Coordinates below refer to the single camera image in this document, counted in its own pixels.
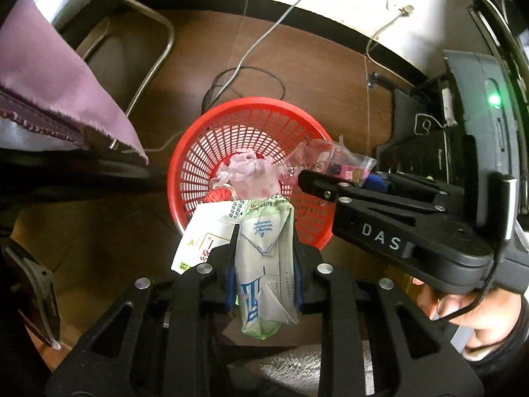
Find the black sleeve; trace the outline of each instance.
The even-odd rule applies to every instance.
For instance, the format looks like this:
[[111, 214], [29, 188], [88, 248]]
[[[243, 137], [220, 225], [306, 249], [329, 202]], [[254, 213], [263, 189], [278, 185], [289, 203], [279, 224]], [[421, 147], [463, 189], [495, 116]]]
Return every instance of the black sleeve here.
[[499, 384], [504, 383], [507, 377], [511, 376], [510, 373], [517, 369], [517, 365], [524, 363], [525, 358], [527, 358], [527, 345], [525, 345], [525, 341], [528, 330], [529, 306], [525, 297], [522, 296], [522, 310], [518, 322], [504, 343], [482, 360], [469, 362], [474, 371], [482, 379], [486, 391], [491, 391], [491, 388], [495, 388], [497, 391]]

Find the basket rim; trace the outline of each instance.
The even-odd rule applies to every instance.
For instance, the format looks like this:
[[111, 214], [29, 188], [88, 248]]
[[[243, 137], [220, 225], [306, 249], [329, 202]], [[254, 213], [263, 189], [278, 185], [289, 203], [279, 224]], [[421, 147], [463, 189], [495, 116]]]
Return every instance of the basket rim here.
[[[302, 110], [301, 108], [290, 104], [288, 102], [284, 102], [282, 100], [278, 100], [276, 98], [268, 98], [268, 97], [243, 97], [238, 98], [235, 100], [230, 100], [228, 102], [219, 104], [218, 106], [215, 106], [208, 110], [203, 115], [200, 115], [197, 120], [195, 120], [189, 128], [186, 129], [183, 136], [178, 141], [175, 150], [173, 151], [173, 154], [171, 155], [171, 160], [169, 162], [169, 168], [167, 170], [167, 199], [169, 202], [169, 210], [171, 212], [171, 217], [173, 218], [174, 223], [178, 226], [178, 230], [181, 234], [184, 232], [184, 228], [182, 226], [182, 223], [179, 218], [179, 213], [176, 207], [177, 203], [177, 177], [176, 173], [179, 168], [182, 167], [183, 161], [185, 159], [185, 156], [187, 154], [187, 150], [189, 149], [190, 142], [194, 142], [196, 140], [196, 133], [205, 128], [209, 122], [213, 119], [215, 119], [217, 116], [220, 116], [225, 111], [238, 111], [238, 110], [251, 110], [255, 108], [256, 106], [263, 105], [266, 107], [266, 110], [271, 111], [278, 111], [278, 112], [291, 112], [297, 115], [298, 117], [301, 117], [302, 119], [306, 120], [311, 126], [313, 126], [321, 135], [321, 137], [324, 140], [331, 141], [331, 137], [327, 133], [327, 131], [323, 128], [323, 126], [314, 119], [311, 115], [309, 115], [306, 111]], [[330, 240], [332, 236], [331, 227], [329, 227], [325, 233], [325, 235], [321, 238], [319, 243], [317, 244], [318, 249], [322, 249], [327, 242]]]

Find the green light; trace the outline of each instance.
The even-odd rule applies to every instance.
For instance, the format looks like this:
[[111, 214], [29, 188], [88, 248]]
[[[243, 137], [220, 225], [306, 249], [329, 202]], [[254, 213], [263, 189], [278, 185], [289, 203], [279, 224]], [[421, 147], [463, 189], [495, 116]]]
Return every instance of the green light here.
[[502, 104], [502, 98], [499, 96], [499, 94], [492, 94], [489, 96], [489, 103], [493, 106], [499, 106]]

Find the screw head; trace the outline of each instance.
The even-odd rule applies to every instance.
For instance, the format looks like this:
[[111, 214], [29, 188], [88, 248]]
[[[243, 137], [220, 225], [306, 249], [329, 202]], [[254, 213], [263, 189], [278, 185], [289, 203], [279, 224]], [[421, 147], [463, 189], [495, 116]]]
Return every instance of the screw head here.
[[199, 265], [197, 265], [197, 272], [199, 272], [201, 275], [207, 275], [213, 270], [213, 266], [207, 262], [202, 262]]
[[332, 265], [327, 264], [326, 262], [322, 262], [321, 264], [318, 264], [318, 272], [320, 272], [322, 275], [328, 275], [332, 273]]
[[151, 286], [151, 280], [148, 277], [141, 277], [134, 285], [137, 289], [147, 289]]
[[393, 281], [391, 279], [388, 279], [387, 277], [383, 277], [381, 280], [379, 280], [378, 284], [382, 289], [392, 289], [393, 286], [395, 286]]

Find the human hand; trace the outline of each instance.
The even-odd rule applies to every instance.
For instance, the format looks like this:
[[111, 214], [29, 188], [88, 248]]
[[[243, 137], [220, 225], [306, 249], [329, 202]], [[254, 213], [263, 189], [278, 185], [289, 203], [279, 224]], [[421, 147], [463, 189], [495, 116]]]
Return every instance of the human hand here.
[[[438, 299], [437, 292], [431, 286], [424, 285], [416, 278], [413, 279], [413, 283], [422, 285], [417, 304], [430, 319], [433, 319], [436, 313], [440, 317], [445, 317], [466, 307], [478, 296], [478, 293], [472, 292], [466, 295], [449, 294]], [[521, 310], [522, 297], [519, 294], [499, 288], [491, 289], [474, 310], [450, 322], [475, 330], [467, 343], [467, 348], [476, 349], [501, 342], [506, 338], [516, 325]]]

